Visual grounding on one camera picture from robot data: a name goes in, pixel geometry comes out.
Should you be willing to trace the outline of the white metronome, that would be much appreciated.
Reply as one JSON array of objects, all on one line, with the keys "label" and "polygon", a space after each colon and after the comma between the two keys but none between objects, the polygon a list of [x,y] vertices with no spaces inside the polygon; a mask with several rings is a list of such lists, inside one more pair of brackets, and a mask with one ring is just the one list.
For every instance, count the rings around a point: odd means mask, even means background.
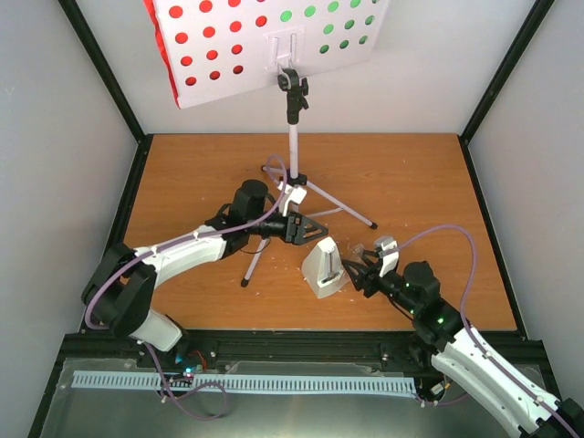
[{"label": "white metronome", "polygon": [[332,237],[317,242],[304,259],[301,273],[317,299],[332,296],[349,282],[337,243]]}]

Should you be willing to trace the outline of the clear plastic metronome cover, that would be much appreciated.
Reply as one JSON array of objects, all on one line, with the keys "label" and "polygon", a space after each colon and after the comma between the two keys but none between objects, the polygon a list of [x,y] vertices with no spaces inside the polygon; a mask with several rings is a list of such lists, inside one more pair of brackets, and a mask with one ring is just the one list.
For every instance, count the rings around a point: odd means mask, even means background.
[{"label": "clear plastic metronome cover", "polygon": [[343,255],[341,257],[341,260],[348,259],[348,260],[359,262],[359,255],[363,249],[364,249],[364,246],[362,244],[354,245],[346,252],[345,255]]}]

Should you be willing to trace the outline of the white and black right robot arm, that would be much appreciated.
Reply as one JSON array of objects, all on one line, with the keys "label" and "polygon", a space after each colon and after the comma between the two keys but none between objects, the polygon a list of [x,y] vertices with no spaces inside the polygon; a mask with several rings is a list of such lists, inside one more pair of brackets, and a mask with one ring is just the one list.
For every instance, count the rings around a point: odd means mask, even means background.
[{"label": "white and black right robot arm", "polygon": [[365,297],[382,293],[407,313],[428,362],[489,412],[511,437],[580,437],[583,409],[543,389],[499,354],[440,294],[426,261],[401,272],[386,268],[379,251],[342,262]]}]

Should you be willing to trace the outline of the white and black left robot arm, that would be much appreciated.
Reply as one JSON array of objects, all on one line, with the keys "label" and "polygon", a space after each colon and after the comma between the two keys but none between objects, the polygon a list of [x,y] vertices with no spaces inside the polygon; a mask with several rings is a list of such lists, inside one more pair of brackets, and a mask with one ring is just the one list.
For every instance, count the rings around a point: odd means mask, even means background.
[{"label": "white and black left robot arm", "polygon": [[81,299],[88,328],[107,330],[117,339],[132,338],[157,349],[170,367],[182,366],[190,356],[183,329],[155,311],[155,289],[167,280],[200,265],[214,263],[244,248],[250,236],[275,237],[303,245],[324,237],[328,229],[291,211],[288,202],[300,203],[303,193],[281,183],[273,199],[265,183],[247,180],[232,202],[189,234],[151,246],[111,246],[85,287]]}]

